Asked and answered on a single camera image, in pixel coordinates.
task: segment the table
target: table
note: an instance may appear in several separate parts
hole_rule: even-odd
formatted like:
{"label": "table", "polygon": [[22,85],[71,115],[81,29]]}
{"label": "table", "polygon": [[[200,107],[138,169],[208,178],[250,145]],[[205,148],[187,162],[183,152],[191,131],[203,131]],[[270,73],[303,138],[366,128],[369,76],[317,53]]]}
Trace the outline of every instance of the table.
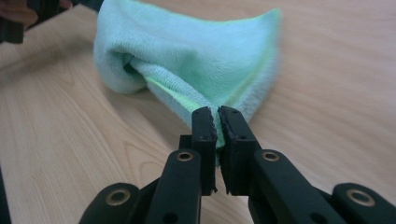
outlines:
{"label": "table", "polygon": [[[396,2],[150,0],[208,20],[284,14],[281,69],[250,122],[312,185],[396,204]],[[96,15],[75,7],[0,45],[0,164],[13,223],[78,223],[104,187],[161,175],[189,128],[149,91],[121,95],[92,61]],[[203,198],[201,223],[251,223],[247,198]]]}

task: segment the hand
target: hand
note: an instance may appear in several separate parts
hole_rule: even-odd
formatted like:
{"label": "hand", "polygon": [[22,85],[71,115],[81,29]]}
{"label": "hand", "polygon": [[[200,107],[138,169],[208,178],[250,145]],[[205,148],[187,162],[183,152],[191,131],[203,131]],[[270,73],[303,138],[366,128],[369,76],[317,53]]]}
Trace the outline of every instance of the hand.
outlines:
{"label": "hand", "polygon": [[[71,0],[60,0],[59,6],[70,8]],[[0,0],[0,17],[9,21],[21,22],[25,28],[34,24],[38,17],[34,10],[30,9],[26,0]]]}

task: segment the light wood surface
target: light wood surface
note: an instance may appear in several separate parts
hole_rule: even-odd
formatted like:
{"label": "light wood surface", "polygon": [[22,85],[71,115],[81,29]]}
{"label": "light wood surface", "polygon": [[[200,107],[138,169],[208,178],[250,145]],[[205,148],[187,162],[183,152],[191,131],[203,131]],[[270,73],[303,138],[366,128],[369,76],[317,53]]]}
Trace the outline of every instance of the light wood surface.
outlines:
{"label": "light wood surface", "polygon": [[[312,185],[374,189],[396,204],[396,2],[152,0],[209,20],[284,14],[281,69],[250,122]],[[0,164],[13,223],[78,223],[104,187],[144,187],[190,133],[149,91],[108,90],[85,7],[0,45]],[[251,223],[247,199],[203,198],[202,223]]]}

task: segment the black device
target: black device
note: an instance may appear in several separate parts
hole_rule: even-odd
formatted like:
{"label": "black device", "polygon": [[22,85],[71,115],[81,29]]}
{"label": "black device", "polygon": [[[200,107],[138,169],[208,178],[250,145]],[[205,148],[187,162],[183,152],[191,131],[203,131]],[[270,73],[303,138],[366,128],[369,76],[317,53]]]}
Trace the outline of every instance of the black device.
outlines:
{"label": "black device", "polygon": [[[73,5],[82,4],[99,11],[103,0],[73,0]],[[59,8],[59,0],[27,0],[27,6],[37,13],[37,22],[30,28],[46,21],[64,11]],[[8,21],[0,17],[0,43],[8,42],[12,44],[21,44],[23,42],[23,24],[14,21]]]}
{"label": "black device", "polygon": [[[248,196],[254,223],[396,223],[396,207],[375,191],[352,183],[337,185],[332,195],[316,189],[282,153],[261,148],[238,110],[223,106],[219,116],[226,190]],[[216,139],[209,108],[194,111],[192,134],[180,136],[161,177],[142,189],[126,183],[103,189],[79,223],[199,223],[201,196],[216,191]]]}

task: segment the folded cloth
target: folded cloth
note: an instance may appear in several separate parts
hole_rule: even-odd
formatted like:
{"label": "folded cloth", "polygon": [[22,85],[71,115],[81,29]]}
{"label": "folded cloth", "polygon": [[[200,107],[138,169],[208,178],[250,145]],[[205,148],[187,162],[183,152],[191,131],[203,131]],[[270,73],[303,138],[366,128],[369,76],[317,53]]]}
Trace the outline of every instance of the folded cloth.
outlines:
{"label": "folded cloth", "polygon": [[280,10],[251,19],[204,21],[133,0],[105,0],[98,16],[94,59],[113,91],[148,87],[191,125],[209,106],[223,143],[218,107],[249,120],[275,79]]}

